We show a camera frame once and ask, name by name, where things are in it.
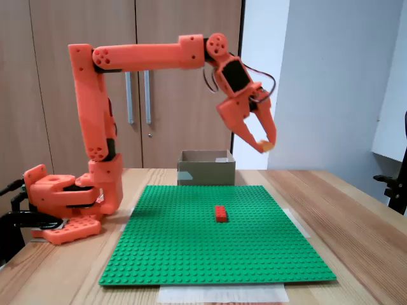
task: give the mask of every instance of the cabinet door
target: cabinet door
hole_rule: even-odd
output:
[[[88,171],[76,108],[68,44],[134,44],[132,0],[30,1],[39,83],[55,173]],[[137,73],[132,74],[134,124],[128,123],[125,74],[106,74],[125,167],[142,167]]]
[[[26,0],[1,2],[0,41],[2,189],[39,164],[45,164],[50,173],[53,169]],[[0,197],[0,215],[11,211],[10,198],[17,194],[15,191]],[[22,208],[28,209],[27,200]]]
[[[176,43],[179,35],[220,32],[237,54],[241,1],[136,0],[138,43]],[[151,124],[146,124],[144,74],[139,72],[142,150],[145,168],[174,168],[183,149],[230,149],[229,131],[202,71],[150,71]]]

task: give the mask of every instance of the wooden table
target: wooden table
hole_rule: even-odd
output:
[[[176,178],[176,170],[126,170],[123,202],[102,234],[62,246],[29,243],[0,271],[0,304],[155,304],[158,287],[104,289],[98,281],[144,187]],[[407,304],[402,215],[327,172],[241,170],[236,184],[261,184],[290,208],[338,277],[286,285],[288,304]]]

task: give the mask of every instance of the orange robotic arm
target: orange robotic arm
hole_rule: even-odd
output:
[[[214,77],[228,98],[217,106],[226,126],[263,153],[275,145],[275,126],[271,116],[270,94],[261,83],[254,83],[240,58],[228,52],[222,34],[204,39],[202,35],[180,36],[175,44],[134,44],[101,46],[70,44],[72,71],[76,89],[79,121],[90,158],[89,172],[79,178],[72,175],[48,175],[44,165],[24,173],[30,202],[38,212],[70,218],[70,228],[57,233],[36,233],[53,243],[83,238],[100,231],[96,219],[114,213],[123,197],[121,154],[116,154],[117,137],[112,105],[107,97],[104,73],[153,69],[196,69],[205,62],[214,67]],[[267,134],[268,141],[256,143],[244,123],[253,112]],[[92,230],[84,224],[92,215]]]
[[[226,126],[263,153],[275,145],[276,131],[270,113],[271,102],[253,102],[268,96],[261,83],[253,83],[238,57],[228,53],[228,42],[222,34],[204,39],[202,35],[180,36],[175,44],[130,44],[101,46],[93,49],[88,44],[69,45],[75,79],[79,120],[91,160],[102,161],[108,154],[106,139],[116,138],[103,73],[142,71],[154,69],[196,69],[205,61],[216,67],[216,80],[227,94],[217,107]],[[257,115],[268,141],[256,143],[244,123],[250,112]]]

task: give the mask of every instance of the metal handle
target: metal handle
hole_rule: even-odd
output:
[[[132,98],[132,79],[130,72],[125,73],[126,76],[126,95],[127,95],[127,119],[129,124],[134,124],[133,121],[133,98]]]
[[[151,124],[150,71],[144,71],[144,96],[146,98],[146,123]]]

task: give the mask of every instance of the small cardboard box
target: small cardboard box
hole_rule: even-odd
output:
[[[182,151],[179,186],[234,186],[236,161],[229,151]]]

